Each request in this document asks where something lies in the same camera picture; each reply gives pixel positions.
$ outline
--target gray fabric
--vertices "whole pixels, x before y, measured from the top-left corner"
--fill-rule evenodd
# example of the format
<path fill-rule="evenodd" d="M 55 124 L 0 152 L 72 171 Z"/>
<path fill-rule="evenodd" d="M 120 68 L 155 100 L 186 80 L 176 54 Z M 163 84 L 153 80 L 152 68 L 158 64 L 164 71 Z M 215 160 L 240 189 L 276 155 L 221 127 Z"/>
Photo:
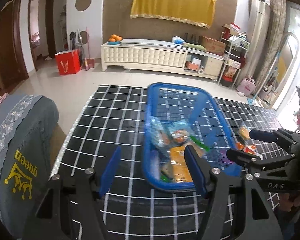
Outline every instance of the gray fabric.
<path fill-rule="evenodd" d="M 8 144 L 13 138 L 18 125 L 41 97 L 35 95 L 8 95 L 0 104 L 0 171 L 8 150 Z"/>
<path fill-rule="evenodd" d="M 55 103 L 42 97 L 18 126 L 1 170 L 2 222 L 21 238 L 26 218 L 50 174 L 50 138 L 58 123 Z"/>

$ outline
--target yellow curtain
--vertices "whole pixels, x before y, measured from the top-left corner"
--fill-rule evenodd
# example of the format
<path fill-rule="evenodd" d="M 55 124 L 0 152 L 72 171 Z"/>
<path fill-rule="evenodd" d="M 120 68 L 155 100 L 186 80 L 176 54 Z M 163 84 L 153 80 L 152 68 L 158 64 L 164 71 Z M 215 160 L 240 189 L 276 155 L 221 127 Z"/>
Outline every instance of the yellow curtain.
<path fill-rule="evenodd" d="M 172 20 L 210 28 L 216 0 L 133 0 L 130 18 Z"/>

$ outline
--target pink shopping bag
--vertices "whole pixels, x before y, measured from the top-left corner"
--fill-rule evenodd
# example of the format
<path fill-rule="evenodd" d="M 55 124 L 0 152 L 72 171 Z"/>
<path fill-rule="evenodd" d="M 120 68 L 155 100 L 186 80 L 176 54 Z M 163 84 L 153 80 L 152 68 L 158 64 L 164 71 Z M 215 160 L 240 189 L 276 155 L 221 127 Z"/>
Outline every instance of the pink shopping bag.
<path fill-rule="evenodd" d="M 256 89 L 256 85 L 254 83 L 253 79 L 246 79 L 244 78 L 240 85 L 237 87 L 237 90 L 239 92 L 244 93 L 244 95 L 247 97 L 248 95 L 250 95 L 254 90 Z"/>

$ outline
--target grid pattern tablecloth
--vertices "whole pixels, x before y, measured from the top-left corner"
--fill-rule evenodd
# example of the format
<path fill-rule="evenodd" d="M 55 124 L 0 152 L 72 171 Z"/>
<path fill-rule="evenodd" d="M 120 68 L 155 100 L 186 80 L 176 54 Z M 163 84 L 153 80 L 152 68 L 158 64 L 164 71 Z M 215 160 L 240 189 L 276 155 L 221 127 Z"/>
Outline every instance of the grid pattern tablecloth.
<path fill-rule="evenodd" d="M 122 159 L 114 182 L 105 198 L 96 203 L 110 237 L 125 240 L 194 239 L 208 201 L 195 192 L 172 194 L 155 190 L 143 179 L 141 156 L 146 91 L 141 87 L 101 85 L 74 125 L 58 172 L 61 176 L 69 176 L 83 172 L 87 167 L 97 169 L 102 158 L 111 155 L 119 145 Z M 242 122 L 249 128 L 265 131 L 280 127 L 272 110 L 226 99 L 215 100 L 235 142 Z M 274 143 L 253 143 L 265 158 L 287 154 Z M 265 194 L 274 209 L 278 205 L 278 195 Z M 229 196 L 222 239 L 230 234 L 233 204 L 233 198 Z M 71 216 L 80 239 L 82 227 L 77 208 L 73 197 Z"/>

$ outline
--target patterned curtain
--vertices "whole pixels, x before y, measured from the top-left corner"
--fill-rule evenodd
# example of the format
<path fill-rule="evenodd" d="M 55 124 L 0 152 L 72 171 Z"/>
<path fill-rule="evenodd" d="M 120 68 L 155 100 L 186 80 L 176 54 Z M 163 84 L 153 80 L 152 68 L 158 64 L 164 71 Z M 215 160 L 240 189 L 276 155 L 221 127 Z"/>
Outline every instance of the patterned curtain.
<path fill-rule="evenodd" d="M 284 31 L 284 25 L 286 22 L 286 0 L 270 0 L 272 25 L 269 40 L 269 49 L 266 55 L 266 60 L 256 80 L 256 89 L 258 91 L 262 85 L 266 75 L 271 67 L 271 63 L 274 60 L 274 56 L 279 49 L 282 34 Z"/>

